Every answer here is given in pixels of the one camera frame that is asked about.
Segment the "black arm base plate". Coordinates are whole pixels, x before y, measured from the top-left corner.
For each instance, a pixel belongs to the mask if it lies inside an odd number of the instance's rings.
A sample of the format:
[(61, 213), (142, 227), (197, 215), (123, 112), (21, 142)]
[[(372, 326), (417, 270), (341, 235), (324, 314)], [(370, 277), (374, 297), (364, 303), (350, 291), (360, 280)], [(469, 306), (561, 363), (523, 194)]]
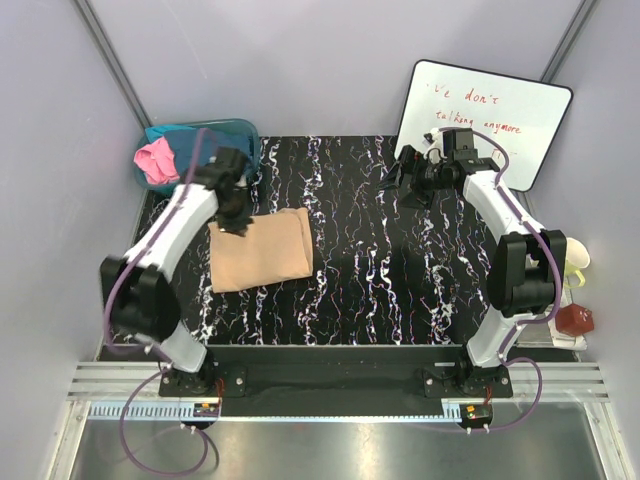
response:
[(507, 399), (513, 395), (504, 366), (475, 367), (462, 346), (212, 346), (205, 373), (161, 377), (163, 397), (217, 392), (226, 398), (276, 389), (307, 392), (391, 390), (426, 398)]

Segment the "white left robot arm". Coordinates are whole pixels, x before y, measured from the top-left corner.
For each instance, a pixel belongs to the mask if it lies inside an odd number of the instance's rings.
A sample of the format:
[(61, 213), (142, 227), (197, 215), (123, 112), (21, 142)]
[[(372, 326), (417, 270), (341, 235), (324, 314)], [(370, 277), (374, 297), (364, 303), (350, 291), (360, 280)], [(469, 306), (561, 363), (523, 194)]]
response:
[(214, 220), (226, 234), (244, 236), (252, 219), (242, 151), (220, 147), (213, 160), (187, 170), (169, 204), (143, 238), (123, 256), (100, 265), (107, 328), (130, 334), (181, 371), (181, 384), (196, 396), (215, 386), (214, 359), (182, 320), (171, 280), (187, 247)]

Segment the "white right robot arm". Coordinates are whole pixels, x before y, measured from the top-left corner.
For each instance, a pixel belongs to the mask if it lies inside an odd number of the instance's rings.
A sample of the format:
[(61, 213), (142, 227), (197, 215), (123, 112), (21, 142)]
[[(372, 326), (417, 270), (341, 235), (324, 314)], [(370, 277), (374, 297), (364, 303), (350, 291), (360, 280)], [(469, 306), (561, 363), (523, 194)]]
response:
[(454, 384), (476, 396), (490, 383), (488, 369), (506, 363), (524, 326), (547, 322), (560, 307), (567, 238), (532, 218), (503, 177), (507, 167), (480, 156), (471, 128), (435, 128), (426, 151), (401, 148), (382, 190), (402, 189), (405, 208), (428, 210), (440, 191), (455, 190), (480, 215), (496, 242), (486, 280), (490, 307), (466, 344), (465, 365), (454, 371)]

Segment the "beige t-shirt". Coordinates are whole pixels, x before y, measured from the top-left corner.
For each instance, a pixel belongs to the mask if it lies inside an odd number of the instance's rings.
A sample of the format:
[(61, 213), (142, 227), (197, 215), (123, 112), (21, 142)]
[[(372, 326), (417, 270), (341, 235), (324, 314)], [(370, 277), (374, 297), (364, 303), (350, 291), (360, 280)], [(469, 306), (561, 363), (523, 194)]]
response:
[(215, 293), (239, 292), (313, 273), (313, 241), (309, 212), (283, 208), (253, 216), (243, 236), (209, 225), (210, 278)]

